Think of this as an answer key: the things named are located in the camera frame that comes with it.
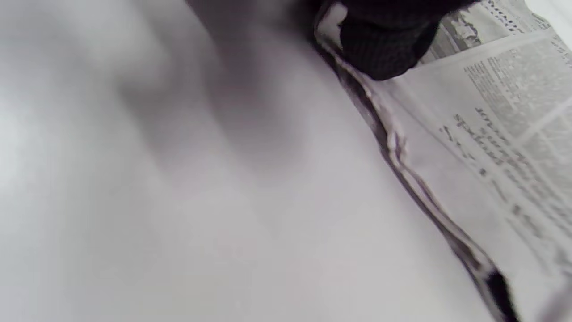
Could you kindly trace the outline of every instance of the white sheet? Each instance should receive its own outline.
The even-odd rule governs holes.
[[[490,320],[285,4],[0,3],[0,320]]]

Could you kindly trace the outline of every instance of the newspaper page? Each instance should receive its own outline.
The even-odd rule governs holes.
[[[521,17],[543,21],[520,8]],[[391,88],[494,194],[496,212],[541,268],[541,289],[509,276],[517,295],[569,294],[572,284],[572,52],[547,23],[540,26],[373,85],[382,95]],[[550,296],[521,304],[532,321],[547,312]]]
[[[484,0],[446,16],[420,64],[449,57],[508,36],[546,30],[550,25],[524,1]]]
[[[424,205],[434,206],[428,208],[436,221],[459,225],[445,225],[445,237],[456,238],[451,247],[468,247],[472,259],[505,274],[522,320],[566,321],[572,307],[572,54],[549,23],[524,0],[484,1],[445,19],[419,66],[386,82],[330,54],[338,73],[362,86],[370,114],[387,129],[398,175]],[[446,162],[450,156],[458,162]],[[479,183],[459,189],[472,182],[467,174]],[[466,207],[475,201],[483,206]],[[498,229],[471,225],[471,218],[490,219],[490,213],[501,220]],[[507,259],[499,249],[516,255]],[[459,257],[478,280],[471,261]],[[494,318],[506,321],[487,302],[487,290],[479,291]]]

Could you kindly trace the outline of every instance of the black fabric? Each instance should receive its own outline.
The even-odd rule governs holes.
[[[444,15],[475,0],[343,0],[345,59],[375,80],[405,73],[429,49]]]

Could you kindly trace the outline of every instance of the folded newspaper edge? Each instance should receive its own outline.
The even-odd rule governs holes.
[[[466,268],[495,321],[518,321],[503,274],[489,256],[449,218],[421,177],[407,166],[403,158],[407,138],[399,123],[389,109],[379,104],[379,98],[364,81],[366,76],[347,63],[331,40],[320,32],[320,22],[334,4],[336,1],[326,1],[316,17],[313,36],[318,51],[335,70],[344,89],[372,129],[383,158]]]

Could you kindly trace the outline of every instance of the newspaper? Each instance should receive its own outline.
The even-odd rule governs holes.
[[[566,321],[572,51],[550,24],[524,0],[485,0],[446,17],[420,64],[385,82],[346,64],[320,41],[319,28],[316,37],[348,91],[362,91],[356,106],[374,131],[387,131],[387,159],[450,242],[493,318]],[[487,282],[496,273],[509,282],[517,313]]]

